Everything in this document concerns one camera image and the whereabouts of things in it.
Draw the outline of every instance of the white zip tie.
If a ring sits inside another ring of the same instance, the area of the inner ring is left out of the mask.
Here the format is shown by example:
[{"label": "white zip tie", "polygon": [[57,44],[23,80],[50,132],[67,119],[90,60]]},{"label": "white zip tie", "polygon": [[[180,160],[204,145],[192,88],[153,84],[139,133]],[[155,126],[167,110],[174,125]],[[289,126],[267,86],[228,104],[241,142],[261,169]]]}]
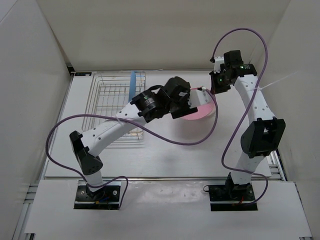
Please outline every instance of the white zip tie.
[{"label": "white zip tie", "polygon": [[125,124],[124,122],[120,121],[117,114],[115,115],[116,120],[120,123],[120,125],[122,126],[123,124]]},{"label": "white zip tie", "polygon": [[293,72],[293,73],[291,73],[291,74],[289,74],[289,75],[287,75],[287,76],[285,76],[285,77],[283,77],[283,78],[280,78],[280,79],[277,80],[277,81],[274,81],[274,82],[272,82],[272,83],[269,83],[269,84],[267,84],[267,85],[265,85],[265,86],[263,86],[263,87],[254,87],[254,88],[248,90],[247,92],[253,91],[253,90],[255,90],[255,89],[257,89],[258,91],[261,91],[262,89],[265,89],[266,87],[269,87],[269,86],[271,86],[271,85],[273,85],[273,84],[276,84],[276,83],[278,83],[278,82],[280,82],[280,81],[282,81],[282,80],[284,80],[284,79],[286,79],[286,78],[288,78],[288,77],[291,77],[292,75],[295,75],[297,72],[298,72],[298,71],[295,71],[295,72]]}]

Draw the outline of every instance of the white wall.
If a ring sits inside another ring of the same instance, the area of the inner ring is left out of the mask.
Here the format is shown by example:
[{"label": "white wall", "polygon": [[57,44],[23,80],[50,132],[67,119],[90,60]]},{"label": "white wall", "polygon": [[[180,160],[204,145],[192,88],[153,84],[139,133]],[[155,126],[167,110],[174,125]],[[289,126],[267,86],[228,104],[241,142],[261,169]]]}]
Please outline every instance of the white wall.
[{"label": "white wall", "polygon": [[28,186],[37,179],[45,139],[57,120],[70,79],[36,0],[18,0],[12,7],[13,4],[11,0],[0,3],[0,238],[3,240],[12,238]]},{"label": "white wall", "polygon": [[[249,27],[269,40],[289,1],[38,0],[77,71],[212,68],[223,34]],[[236,49],[257,61],[262,45],[253,34],[236,32],[218,54]]]},{"label": "white wall", "polygon": [[272,111],[286,122],[280,154],[288,179],[297,184],[316,239],[320,239],[319,10],[318,0],[291,0],[269,43],[269,63],[261,84],[298,71],[263,92]]}]

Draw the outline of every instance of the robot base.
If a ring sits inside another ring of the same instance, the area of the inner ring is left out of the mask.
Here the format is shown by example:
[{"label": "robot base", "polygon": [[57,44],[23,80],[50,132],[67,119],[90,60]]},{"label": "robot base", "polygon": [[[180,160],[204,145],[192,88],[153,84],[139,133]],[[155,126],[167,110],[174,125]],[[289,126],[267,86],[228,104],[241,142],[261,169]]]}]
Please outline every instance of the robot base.
[{"label": "robot base", "polygon": [[258,210],[256,203],[246,204],[256,199],[252,185],[236,185],[230,174],[224,185],[209,185],[208,188],[212,212]]},{"label": "robot base", "polygon": [[117,210],[120,200],[120,185],[106,185],[91,192],[86,185],[78,185],[74,209]]}]

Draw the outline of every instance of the black mounting plate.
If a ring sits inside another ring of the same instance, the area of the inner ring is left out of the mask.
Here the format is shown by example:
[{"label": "black mounting plate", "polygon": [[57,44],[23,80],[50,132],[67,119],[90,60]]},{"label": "black mounting plate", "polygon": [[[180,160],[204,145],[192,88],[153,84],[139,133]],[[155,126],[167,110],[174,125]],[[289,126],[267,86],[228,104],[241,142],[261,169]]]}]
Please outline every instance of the black mounting plate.
[{"label": "black mounting plate", "polygon": [[[238,196],[235,199],[231,198],[226,191],[226,185],[209,185],[209,198],[210,198],[210,209],[212,212],[223,212],[223,211],[257,211],[257,204],[247,205],[245,203],[238,204],[242,199],[242,196]],[[254,201],[255,193],[250,185],[243,195],[243,201]]]},{"label": "black mounting plate", "polygon": [[108,200],[96,203],[87,193],[86,185],[78,185],[74,201],[74,209],[99,209],[99,210],[117,210],[119,208],[120,189],[119,185],[106,185],[102,189],[109,197]]}]

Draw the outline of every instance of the metal frame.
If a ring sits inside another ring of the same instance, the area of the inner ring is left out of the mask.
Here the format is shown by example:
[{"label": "metal frame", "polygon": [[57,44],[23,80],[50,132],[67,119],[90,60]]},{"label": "metal frame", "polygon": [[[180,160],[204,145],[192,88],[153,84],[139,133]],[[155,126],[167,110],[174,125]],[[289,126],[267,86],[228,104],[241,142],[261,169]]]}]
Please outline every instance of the metal frame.
[{"label": "metal frame", "polygon": [[[269,165],[271,168],[271,176],[268,177],[269,180],[273,181],[282,181],[281,176],[279,174],[278,166],[276,165]],[[109,181],[113,177],[102,177],[103,181]],[[68,179],[68,180],[82,180],[80,177],[45,177],[47,180],[61,180],[61,179]],[[128,177],[129,181],[225,181],[226,177]],[[253,181],[264,181],[264,178],[261,177],[252,177]]]},{"label": "metal frame", "polygon": [[281,165],[280,159],[279,159],[279,157],[278,157],[278,153],[277,153],[276,151],[273,151],[273,152],[271,153],[270,157],[271,157],[272,159],[274,159],[275,164],[277,165],[277,168],[279,169],[279,174],[280,174],[280,176],[281,176],[282,181],[285,181],[285,182],[286,182],[286,181],[287,181],[286,175],[285,175],[284,170],[282,169],[282,165]]},{"label": "metal frame", "polygon": [[31,212],[37,189],[38,184],[31,184],[29,186],[12,240],[33,240],[35,238],[35,234],[25,233],[25,227]]},{"label": "metal frame", "polygon": [[[96,114],[113,117],[129,101],[130,75],[112,75],[105,72],[96,72],[92,76],[92,82],[85,107],[86,114]],[[135,93],[139,94],[145,90],[146,74],[141,71],[136,75]],[[102,124],[105,120],[94,117],[84,117],[82,130],[88,131]],[[135,128],[124,136],[120,137],[115,143],[122,141],[141,141],[143,130]]]}]

